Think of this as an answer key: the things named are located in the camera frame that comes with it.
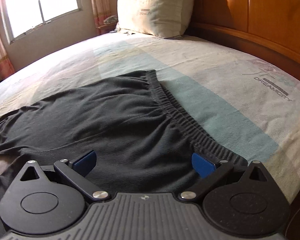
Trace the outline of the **window with white frame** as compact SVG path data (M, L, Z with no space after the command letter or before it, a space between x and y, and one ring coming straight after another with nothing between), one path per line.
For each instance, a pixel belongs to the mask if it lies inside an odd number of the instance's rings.
M0 6L9 43L82 8L80 0L0 0Z

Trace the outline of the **orange wooden headboard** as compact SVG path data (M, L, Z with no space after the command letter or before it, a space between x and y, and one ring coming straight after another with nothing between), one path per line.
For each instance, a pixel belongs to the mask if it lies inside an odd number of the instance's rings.
M194 0L187 33L259 57L300 81L300 0Z

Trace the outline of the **cream printed pillow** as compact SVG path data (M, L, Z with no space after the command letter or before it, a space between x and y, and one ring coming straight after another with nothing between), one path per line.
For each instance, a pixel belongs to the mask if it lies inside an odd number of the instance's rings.
M194 0L117 0L121 30L179 38L188 28Z

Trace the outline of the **pastel patchwork bed sheet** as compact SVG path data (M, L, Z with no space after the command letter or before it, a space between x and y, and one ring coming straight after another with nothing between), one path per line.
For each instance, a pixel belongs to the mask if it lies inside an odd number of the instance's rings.
M300 191L300 81L201 38L108 33L66 47L0 83L0 116L64 90L150 69L203 129L248 161L262 161L294 200Z

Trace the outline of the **dark grey trousers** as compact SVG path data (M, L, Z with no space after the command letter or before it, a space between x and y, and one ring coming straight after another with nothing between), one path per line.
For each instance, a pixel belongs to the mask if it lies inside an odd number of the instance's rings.
M109 193L183 190L198 180L194 153L247 165L183 109L154 70L136 71L1 116L0 155L15 160L0 175L0 200L28 160L51 165L90 151L98 163L88 178Z

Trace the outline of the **wooden bedside table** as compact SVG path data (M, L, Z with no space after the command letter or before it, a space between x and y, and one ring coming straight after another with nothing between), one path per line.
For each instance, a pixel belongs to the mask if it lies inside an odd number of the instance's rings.
M97 29L98 35L103 35L103 34L111 32L111 31L114 31L115 28L116 28L116 23L110 23L110 24L104 24L104 25L98 26L96 29Z

